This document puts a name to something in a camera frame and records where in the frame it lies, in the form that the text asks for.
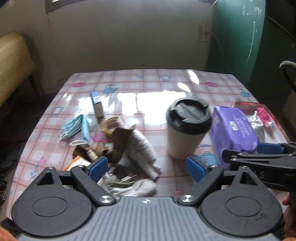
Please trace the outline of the person's hand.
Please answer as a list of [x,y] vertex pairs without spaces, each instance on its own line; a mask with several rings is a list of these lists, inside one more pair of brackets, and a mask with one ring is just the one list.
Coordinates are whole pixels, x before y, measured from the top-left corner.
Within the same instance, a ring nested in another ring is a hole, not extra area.
[[283,215],[283,220],[285,222],[284,237],[295,237],[295,213],[292,209],[290,194],[287,195],[282,204],[287,206],[287,209]]

